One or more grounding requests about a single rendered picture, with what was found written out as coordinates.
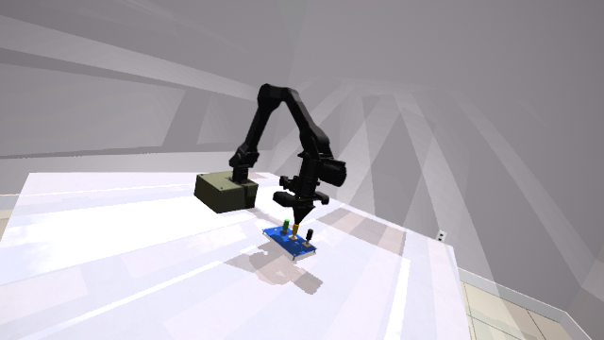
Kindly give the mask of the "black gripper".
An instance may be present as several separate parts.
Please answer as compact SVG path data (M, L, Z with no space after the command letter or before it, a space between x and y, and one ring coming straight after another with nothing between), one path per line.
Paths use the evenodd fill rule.
M308 178L299 174L295 176L297 180L296 188L289 194L286 191L275 191L272 200L282 208L293 208L294 223L299 223L309 214L316 206L313 201L321 201L323 206L329 204L329 196L321 192L315 192L316 186L320 186L318 178Z

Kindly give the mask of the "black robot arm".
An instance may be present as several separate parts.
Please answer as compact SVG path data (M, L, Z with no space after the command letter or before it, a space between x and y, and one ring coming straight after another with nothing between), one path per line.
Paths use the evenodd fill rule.
M282 101L285 102L300 131L299 139L304 151L297 154L298 157L303 158L299 174L308 178L319 178L326 183L341 187L346 180L346 162L334 160L328 136L314 124L299 93L289 87L275 87L268 83L260 87L258 108L244 143L228 160L229 166L233 167L233 175L229 180L237 185L250 183L247 180L248 168L253 168L258 161L260 137L272 111L277 109Z

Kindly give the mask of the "blue circuit board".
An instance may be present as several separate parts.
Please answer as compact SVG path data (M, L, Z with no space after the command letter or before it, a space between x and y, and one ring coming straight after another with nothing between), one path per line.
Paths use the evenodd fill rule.
M283 226L271 229L262 229L262 234L268 234L274 241L283 246L293 256L293 261L295 256L300 256L311 251L314 251L315 253L317 247L310 243L314 230L308 229L306 241L300 235L297 235L299 225L294 223L293 229L290 230L288 229L289 223L290 219L285 218Z

